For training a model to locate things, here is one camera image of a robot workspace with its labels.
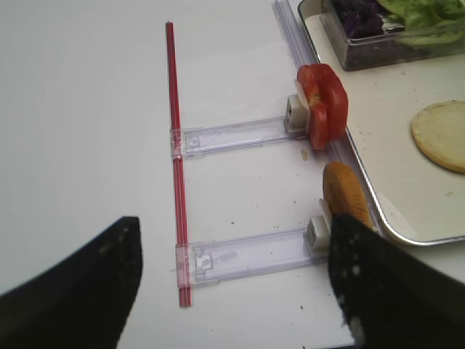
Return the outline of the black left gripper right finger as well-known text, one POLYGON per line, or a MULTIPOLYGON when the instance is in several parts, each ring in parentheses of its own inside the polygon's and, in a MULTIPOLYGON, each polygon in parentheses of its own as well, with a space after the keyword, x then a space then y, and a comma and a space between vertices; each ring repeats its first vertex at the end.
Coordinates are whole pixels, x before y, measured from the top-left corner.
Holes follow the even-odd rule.
POLYGON ((464 283, 348 214, 332 219, 328 275, 354 348, 464 347, 464 283))

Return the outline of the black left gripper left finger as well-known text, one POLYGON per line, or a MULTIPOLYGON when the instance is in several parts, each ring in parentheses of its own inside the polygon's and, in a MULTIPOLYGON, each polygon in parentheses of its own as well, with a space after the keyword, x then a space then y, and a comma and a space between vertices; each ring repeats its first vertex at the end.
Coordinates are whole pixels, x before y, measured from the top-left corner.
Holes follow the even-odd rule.
POLYGON ((117 348, 143 270, 138 217, 121 217, 1 296, 2 348, 117 348))

